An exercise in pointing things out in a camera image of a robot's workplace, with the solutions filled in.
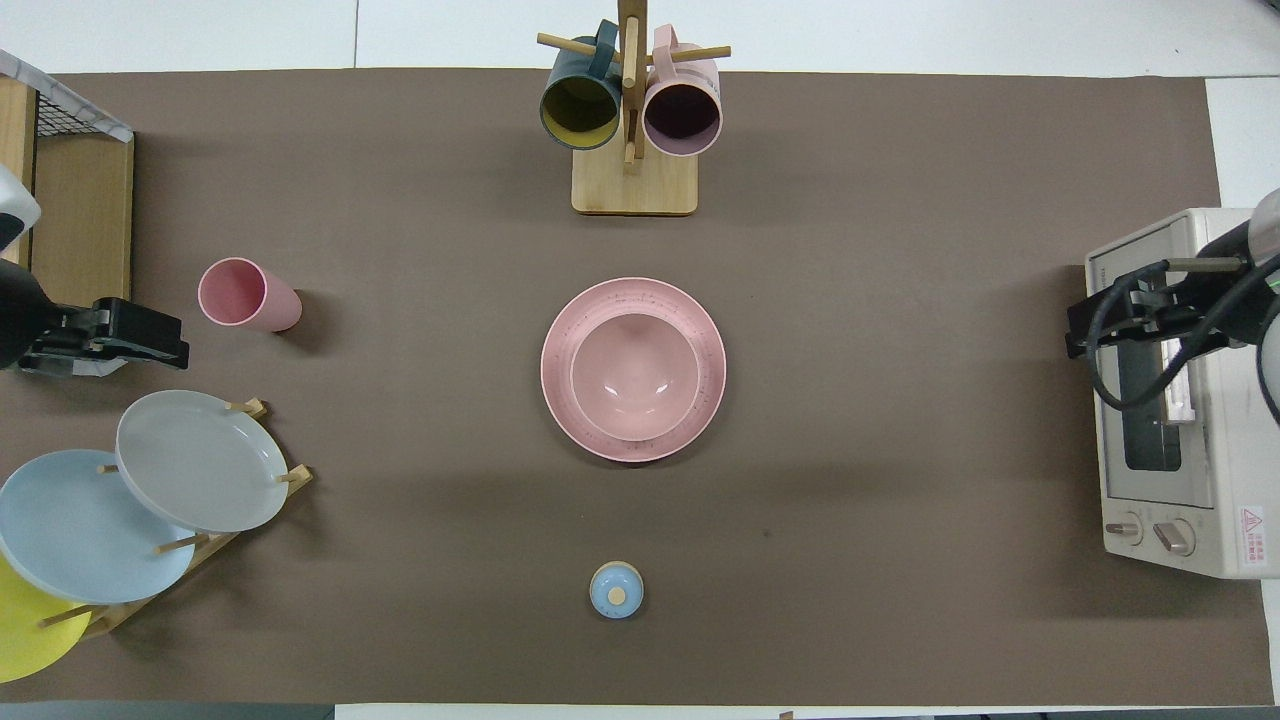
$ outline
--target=mug tree stand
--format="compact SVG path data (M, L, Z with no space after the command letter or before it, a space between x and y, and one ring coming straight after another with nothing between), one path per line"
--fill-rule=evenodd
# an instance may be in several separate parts
M595 150L573 151L573 209L584 215L690 215L698 209L698 158L645 151L640 129L649 79L648 1L618 0L621 32L622 110L618 132ZM572 40L538 35L538 42L591 55L595 47ZM728 58L730 47L676 53L672 59Z

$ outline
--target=wooden peg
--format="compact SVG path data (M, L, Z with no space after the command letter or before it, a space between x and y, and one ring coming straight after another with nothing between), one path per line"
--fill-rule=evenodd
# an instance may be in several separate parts
M570 40L567 37L559 37L559 36L556 36L556 35L548 35L545 32L539 32L538 33L538 44L539 45L545 45L548 47L556 47L558 50L568 50L571 53L577 53L579 55L588 55L588 56L595 55L595 46L594 45L588 45L585 42L579 42L576 40ZM716 60L718 58L732 58L732 56L733 56L733 47L731 45L716 45L714 47L699 47L696 50L677 50L677 51L675 51L675 53L671 54L671 61L672 63L689 63L691 60ZM623 70L625 70L625 68L627 65L626 53L625 51L623 53L614 53L613 54L613 61L618 63L620 65L622 65ZM653 65L653 55L652 54L644 56L644 64L645 64L645 67ZM627 77L625 74L622 76L622 86L623 87L634 87L634 85L635 85L634 82L632 82L632 85L627 85Z
M622 41L622 87L636 85L636 49L640 46L640 18L627 18L626 37Z
M635 143L635 154L623 145L623 165L635 165L636 160L643 160L645 155L644 132L640 131L640 110L644 108L644 94L649 87L649 1L648 0L618 0L618 27L626 28L622 36L622 53L631 59L623 64L623 73L631 72L635 76L635 85L622 88L622 127L618 132L625 143Z
M179 547L187 547L188 544L196 544L197 542L205 542L207 539L209 539L207 534L205 534L205 533L196 533L196 534L191 536L189 538L182 538L180 541L173 541L173 542L166 542L164 544L157 544L156 550L155 550L155 553L156 555L164 555L165 552L169 552L170 550L178 550Z
M306 465L297 465L288 473L278 475L275 482L278 483L292 483L292 482L310 482L315 475L311 474L311 468Z
M78 615L84 615L86 612L97 612L99 610L106 610L105 605L82 605L79 607L72 607L67 612L59 612L58 615L51 615L44 620L36 623L40 628L47 628L50 625L56 625L64 620L70 620Z
M225 407L228 410L243 413L255 420L266 415L266 404L256 397L251 397L248 402L228 402L225 404Z

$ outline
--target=mug handle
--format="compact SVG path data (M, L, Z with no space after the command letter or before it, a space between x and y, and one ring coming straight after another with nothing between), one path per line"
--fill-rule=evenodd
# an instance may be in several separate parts
M676 63L671 60L671 47L676 42L676 28L671 23L653 31L653 69L659 81L676 79Z
M595 55L591 55L591 64L586 72L591 77L604 78L613 63L613 45L618 41L618 26L609 20L600 20L599 29L595 31Z

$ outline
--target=warning label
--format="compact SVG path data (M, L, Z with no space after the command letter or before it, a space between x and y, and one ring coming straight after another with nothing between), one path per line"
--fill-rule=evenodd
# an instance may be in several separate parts
M1242 560L1245 565L1267 564L1267 527L1262 521L1262 506L1240 507Z

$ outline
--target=black cable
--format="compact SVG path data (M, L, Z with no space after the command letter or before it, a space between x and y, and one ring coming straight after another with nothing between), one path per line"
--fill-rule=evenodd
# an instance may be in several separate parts
M1280 320L1276 320L1276 315L1280 315L1280 297L1271 302L1271 309L1267 310L1267 315L1262 320L1262 341L1258 342L1258 387L1262 388L1262 400L1266 401L1267 409L1271 410L1271 416L1276 419L1276 424L1280 424L1280 409L1276 407L1276 400L1271 395L1271 388L1267 387L1266 378L1262 377L1262 343L1266 342L1267 331L1280 323ZM1271 338L1271 342L1280 343L1280 338Z
M1102 323L1106 319L1107 313L1111 307L1124 296L1126 292L1132 292L1138 288L1140 281L1148 279L1156 273L1162 273L1169 269L1169 261L1161 260L1158 263L1152 263L1143 268L1134 270L1126 275L1116 278L1116 282L1107 290L1107 293L1102 297L1102 302L1098 304L1097 310L1093 313L1093 320L1089 323L1089 334L1084 340L1084 356L1085 361L1089 364L1089 380L1093 383L1093 389L1098 393L1098 397L1103 402L1115 407L1116 410L1132 410L1134 407L1140 407L1147 402L1151 402L1157 395L1164 392L1169 383L1174 382L1178 373L1181 372L1183 366L1192 359L1199 355L1201 348L1204 347L1204 341L1208 336L1213 333L1213 329L1222 322L1222 318L1228 313L1235 310L1235 307L1244 299L1245 293L1253 290L1253 286L1260 282L1265 282L1276 270L1280 270L1280 254L1271 256L1266 263L1253 268L1240 278L1234 286L1222 293L1222 297L1217 299L1217 302L1204 313L1204 318L1197 323L1196 328L1189 336L1183 340L1183 347L1174 355L1174 359L1169 363L1160 375L1149 386L1147 386L1142 392L1134 395L1133 397L1121 400L1107 389L1106 383L1102 380L1102 373L1098 369L1098 341L1102 337Z

